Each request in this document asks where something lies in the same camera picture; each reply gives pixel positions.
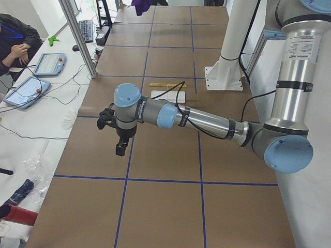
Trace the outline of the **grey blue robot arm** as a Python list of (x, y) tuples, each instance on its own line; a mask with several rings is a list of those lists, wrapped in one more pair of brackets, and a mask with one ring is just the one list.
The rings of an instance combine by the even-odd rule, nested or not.
[(114, 91), (110, 126), (123, 156), (138, 123), (170, 129), (190, 127), (252, 150), (266, 165), (295, 173), (312, 160), (313, 147), (304, 123), (323, 35), (330, 30), (330, 1), (268, 1), (264, 38), (285, 42), (270, 118), (262, 125), (216, 116), (160, 97), (141, 95), (137, 86), (120, 84)]

